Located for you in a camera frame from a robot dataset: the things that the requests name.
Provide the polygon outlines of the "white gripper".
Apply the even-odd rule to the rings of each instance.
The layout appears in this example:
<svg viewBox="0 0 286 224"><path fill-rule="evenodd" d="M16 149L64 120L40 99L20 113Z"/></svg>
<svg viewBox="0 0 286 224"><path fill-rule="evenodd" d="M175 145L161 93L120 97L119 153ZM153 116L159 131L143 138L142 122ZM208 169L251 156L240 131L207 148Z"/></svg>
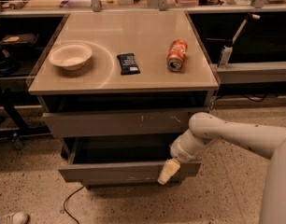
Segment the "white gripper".
<svg viewBox="0 0 286 224"><path fill-rule="evenodd" d="M180 135L170 146L170 155L174 159L169 159L164 163L163 169L158 177L158 183L166 184L170 178L179 170L181 163L187 163L195 159L194 138L191 133Z"/></svg>

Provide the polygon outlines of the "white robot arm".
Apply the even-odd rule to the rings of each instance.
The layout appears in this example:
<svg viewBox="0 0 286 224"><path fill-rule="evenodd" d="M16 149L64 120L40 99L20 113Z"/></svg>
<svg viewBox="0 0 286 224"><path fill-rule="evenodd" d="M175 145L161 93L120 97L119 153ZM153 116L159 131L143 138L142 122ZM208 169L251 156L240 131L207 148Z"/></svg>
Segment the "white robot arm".
<svg viewBox="0 0 286 224"><path fill-rule="evenodd" d="M159 174L165 184L195 153L224 140L270 160L263 193L259 224L286 224L286 128L230 122L209 113L196 113L189 128L170 146L171 158Z"/></svg>

